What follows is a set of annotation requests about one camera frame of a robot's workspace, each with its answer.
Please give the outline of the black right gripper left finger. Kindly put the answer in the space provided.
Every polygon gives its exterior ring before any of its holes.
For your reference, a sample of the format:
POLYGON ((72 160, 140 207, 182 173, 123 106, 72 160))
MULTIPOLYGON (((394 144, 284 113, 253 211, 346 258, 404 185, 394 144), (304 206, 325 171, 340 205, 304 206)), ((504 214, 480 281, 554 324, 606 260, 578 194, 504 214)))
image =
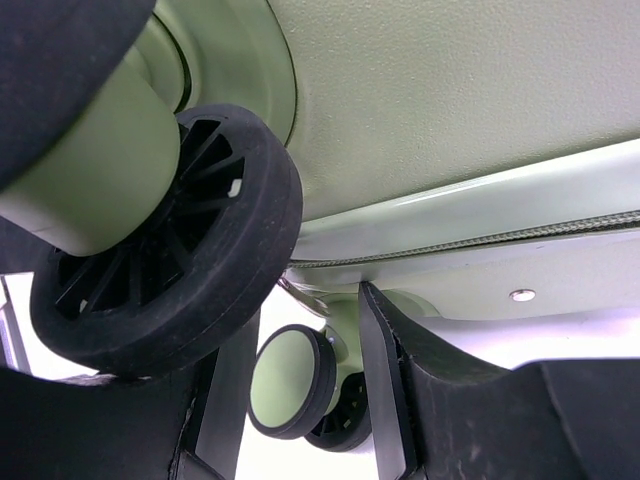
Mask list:
POLYGON ((259 319, 162 378, 57 382, 2 369, 2 478, 234 478, 259 319))

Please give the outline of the green hard-shell suitcase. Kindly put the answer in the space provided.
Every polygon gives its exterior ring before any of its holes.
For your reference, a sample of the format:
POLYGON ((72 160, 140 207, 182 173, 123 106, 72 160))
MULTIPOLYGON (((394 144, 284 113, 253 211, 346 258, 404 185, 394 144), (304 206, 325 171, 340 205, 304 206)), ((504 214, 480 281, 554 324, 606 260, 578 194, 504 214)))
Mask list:
POLYGON ((1 268, 67 361, 163 375, 284 276, 247 413, 326 450, 357 290, 426 328, 639 307, 635 1, 5 1, 1 268))

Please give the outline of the suitcase zipper pull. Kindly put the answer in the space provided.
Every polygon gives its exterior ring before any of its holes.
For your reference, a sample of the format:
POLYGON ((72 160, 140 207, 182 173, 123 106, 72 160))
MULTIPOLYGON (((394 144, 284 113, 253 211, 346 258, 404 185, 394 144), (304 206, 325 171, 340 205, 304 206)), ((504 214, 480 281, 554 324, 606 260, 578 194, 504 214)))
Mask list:
POLYGON ((277 285, 285 292, 287 292, 300 306, 302 306, 309 313, 320 318, 328 318, 330 316, 330 311, 324 302, 298 289, 284 276, 278 279, 277 285))

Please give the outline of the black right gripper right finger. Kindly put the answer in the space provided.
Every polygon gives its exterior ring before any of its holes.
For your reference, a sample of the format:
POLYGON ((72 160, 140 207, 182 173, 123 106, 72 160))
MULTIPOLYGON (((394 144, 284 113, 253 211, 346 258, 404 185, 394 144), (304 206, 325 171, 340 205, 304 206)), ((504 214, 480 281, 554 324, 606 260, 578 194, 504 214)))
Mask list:
POLYGON ((637 360, 508 370, 421 327, 371 283, 358 304, 380 478, 638 477, 637 360))

